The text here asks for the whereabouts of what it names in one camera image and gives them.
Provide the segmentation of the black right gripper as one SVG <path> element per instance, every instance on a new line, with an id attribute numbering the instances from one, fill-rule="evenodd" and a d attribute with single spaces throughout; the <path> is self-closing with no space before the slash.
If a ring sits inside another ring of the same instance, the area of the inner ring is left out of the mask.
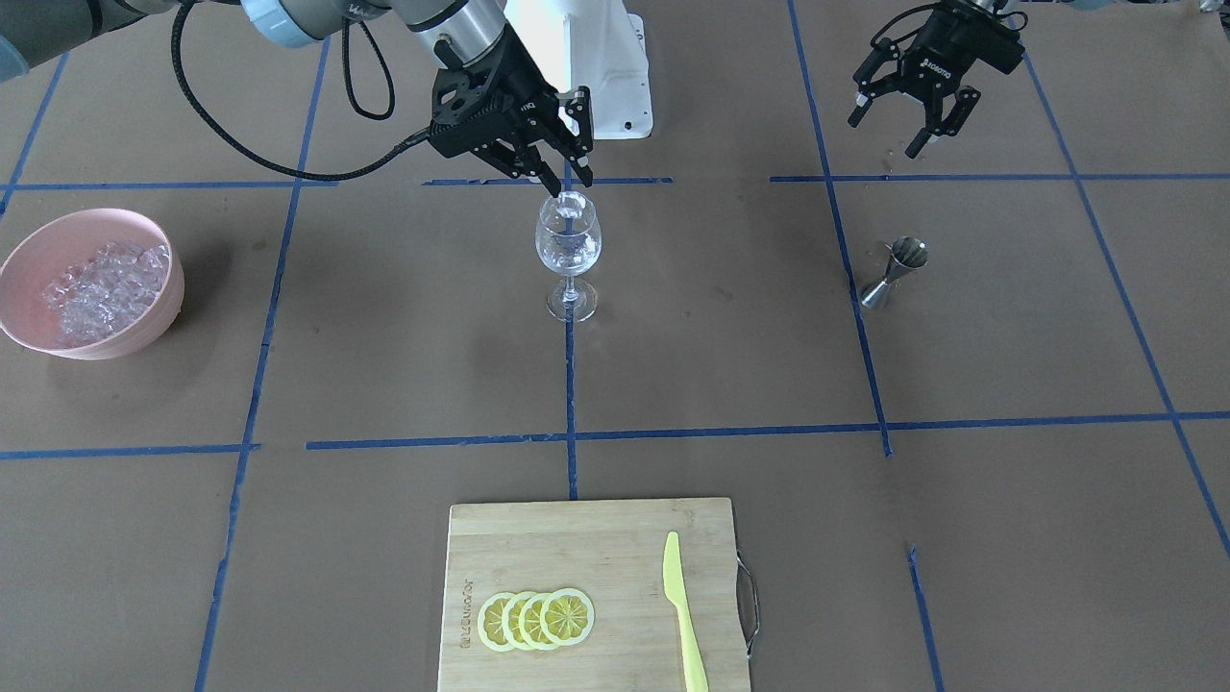
<path id="1" fill-rule="evenodd" d="M 428 143 L 443 157 L 474 154 L 509 179 L 536 179 L 557 197 L 563 184 L 536 147 L 545 141 L 565 152 L 582 186 L 597 179 L 588 159 L 590 87 L 558 93 L 519 38 L 501 38 L 478 61 L 435 73 L 433 97 Z"/>

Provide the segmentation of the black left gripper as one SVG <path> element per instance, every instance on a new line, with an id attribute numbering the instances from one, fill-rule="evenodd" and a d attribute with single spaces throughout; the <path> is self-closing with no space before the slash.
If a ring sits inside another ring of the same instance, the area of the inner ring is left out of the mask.
<path id="1" fill-rule="evenodd" d="M 875 100 L 889 93 L 908 93 L 922 102 L 925 124 L 905 147 L 905 157 L 918 159 L 922 147 L 937 136 L 957 136 L 979 104 L 982 91 L 962 86 L 977 61 L 1002 75 L 1018 69 L 1025 47 L 1021 31 L 1007 26 L 1018 14 L 1018 1 L 931 1 L 892 18 L 895 25 L 922 14 L 922 26 L 898 38 L 879 37 L 870 57 L 852 73 L 856 84 L 855 109 L 847 124 L 860 127 Z M 945 98 L 956 92 L 952 109 L 943 111 Z"/>

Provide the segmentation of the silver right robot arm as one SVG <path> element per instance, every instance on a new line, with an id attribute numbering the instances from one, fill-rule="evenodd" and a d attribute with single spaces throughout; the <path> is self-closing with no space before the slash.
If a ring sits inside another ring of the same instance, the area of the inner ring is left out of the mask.
<path id="1" fill-rule="evenodd" d="M 290 168 L 251 152 L 207 113 L 182 65 L 182 34 L 193 9 L 192 1 L 5 1 L 2 80 L 11 82 L 154 14 L 173 12 L 172 69 L 184 100 L 207 127 L 248 161 L 277 175 L 323 183 L 323 172 Z M 546 144 L 566 159 L 582 186 L 593 184 L 590 90 L 581 85 L 561 91 L 549 84 L 497 1 L 244 1 L 241 9 L 264 39 L 287 48 L 347 34 L 370 18 L 396 14 L 434 57 L 430 122 L 378 161 L 335 172 L 336 183 L 371 175 L 428 144 L 444 159 L 474 155 L 510 179 L 536 179 L 556 195 L 563 184 L 539 152 L 539 145 Z"/>

